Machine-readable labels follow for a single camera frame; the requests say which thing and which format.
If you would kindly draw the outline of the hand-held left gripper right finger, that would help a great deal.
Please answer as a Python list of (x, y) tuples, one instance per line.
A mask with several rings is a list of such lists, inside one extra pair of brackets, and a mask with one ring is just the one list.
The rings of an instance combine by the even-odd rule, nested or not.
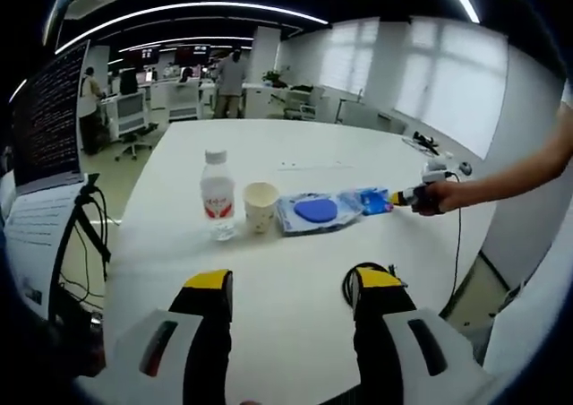
[(416, 308), (406, 285), (378, 264), (352, 268), (351, 307), (364, 404), (468, 404), (492, 380), (470, 341)]

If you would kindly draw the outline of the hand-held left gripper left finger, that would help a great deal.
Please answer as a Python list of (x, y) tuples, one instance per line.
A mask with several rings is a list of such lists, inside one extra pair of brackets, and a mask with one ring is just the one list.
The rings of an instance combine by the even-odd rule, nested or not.
[(188, 279), (116, 343), (104, 380), (113, 404), (225, 404), (232, 348), (233, 273)]

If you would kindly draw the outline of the person's right hand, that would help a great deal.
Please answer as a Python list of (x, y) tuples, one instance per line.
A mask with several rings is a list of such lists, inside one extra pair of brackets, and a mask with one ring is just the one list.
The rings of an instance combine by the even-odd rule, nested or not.
[(423, 216), (441, 215), (464, 206), (463, 186), (441, 181), (423, 188), (423, 196), (412, 205), (412, 212)]

